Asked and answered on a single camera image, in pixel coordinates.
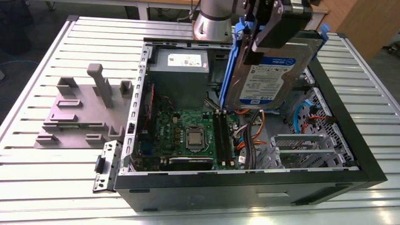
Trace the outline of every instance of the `red cable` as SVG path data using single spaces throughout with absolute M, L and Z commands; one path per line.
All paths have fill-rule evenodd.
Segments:
M 242 115 L 242 114 L 248 113 L 248 111 L 249 111 L 249 109 L 245 109 L 242 111 L 234 110 L 236 114 L 238 114 L 238 115 Z
M 325 119 L 325 117 L 324 117 L 324 116 L 310 116 L 309 119 Z M 306 121 L 305 121 L 305 122 L 304 122 L 304 125 L 302 125 L 302 127 L 301 127 L 301 132 L 300 132 L 300 134 L 304 134 L 305 129 L 306 129 L 306 126 L 308 126 L 308 123 L 306 123 Z
M 142 130 L 145 129 L 148 122 L 149 122 L 149 117 L 150 117 L 150 108 L 152 108 L 152 101 L 154 99 L 154 84 L 152 84 L 150 86 L 150 100 L 149 100 L 149 109 L 148 109 L 148 113 L 145 116 L 145 122 L 144 122 L 144 126 L 142 126 Z
M 264 113 L 264 111 L 261 112 L 261 115 L 262 115 L 262 121 L 261 121 L 261 124 L 260 124 L 260 127 L 258 127 L 258 130 L 257 130 L 257 132 L 256 132 L 256 135 L 253 136 L 253 140 L 260 136 L 260 134 L 261 134 L 261 130 L 262 130 L 262 126 L 264 126 L 264 122 L 265 122 L 265 113 Z

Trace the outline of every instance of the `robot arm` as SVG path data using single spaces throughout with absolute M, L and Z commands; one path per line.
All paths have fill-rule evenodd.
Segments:
M 218 2 L 201 2 L 197 39 L 230 39 L 229 10 L 224 6 L 218 12 Z M 314 30 L 302 31 L 312 18 L 306 0 L 245 0 L 244 8 L 244 19 L 234 27 L 220 104 L 225 109 L 277 110 L 324 39 Z

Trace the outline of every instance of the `floor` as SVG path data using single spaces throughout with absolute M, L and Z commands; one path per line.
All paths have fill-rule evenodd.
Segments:
M 29 11 L 33 16 L 33 24 L 25 27 L 32 48 L 21 55 L 8 55 L 0 51 L 0 69 L 6 75 L 6 80 L 0 82 L 0 123 L 4 120 L 9 109 L 20 95 L 20 92 L 34 72 L 46 49 L 58 33 L 68 15 L 81 15 L 108 18 L 137 19 L 136 8 L 125 9 L 122 6 L 104 6 L 89 4 L 56 3 L 56 11 L 48 11 L 46 5 L 41 1 L 30 1 Z M 157 11 L 150 9 L 150 19 L 174 21 L 184 17 L 186 10 L 172 9 L 169 11 Z M 8 63 L 10 60 L 28 60 L 30 62 Z M 386 50 L 381 50 L 369 65 L 378 78 L 385 84 L 389 92 L 397 101 L 400 101 L 400 58 L 389 55 Z

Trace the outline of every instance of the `metal bracket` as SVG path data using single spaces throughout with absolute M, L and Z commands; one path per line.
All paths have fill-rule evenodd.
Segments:
M 121 143 L 117 141 L 104 144 L 101 155 L 96 161 L 96 179 L 93 193 L 114 193 L 113 184 L 117 177 L 120 163 Z

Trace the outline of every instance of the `aluminum table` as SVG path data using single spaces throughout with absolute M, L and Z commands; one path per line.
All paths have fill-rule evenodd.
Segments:
M 145 1 L 145 0 L 36 0 L 44 1 L 48 5 L 50 11 L 56 9 L 56 2 L 68 2 L 68 3 L 84 3 L 84 4 L 98 4 L 98 5 L 112 5 L 112 6 L 130 6 L 137 7 L 138 18 L 141 20 L 149 19 L 149 8 L 174 8 L 174 9 L 190 9 L 190 1 L 189 0 L 156 0 L 156 1 Z M 197 4 L 197 0 L 193 0 L 193 8 Z
M 65 22 L 0 127 L 0 221 L 58 224 L 400 224 L 400 107 L 348 39 L 329 34 L 318 60 L 388 181 L 312 206 L 134 212 L 118 194 L 92 194 L 98 149 L 33 148 L 61 76 L 136 82 L 144 37 L 192 39 L 190 24 L 73 17 Z

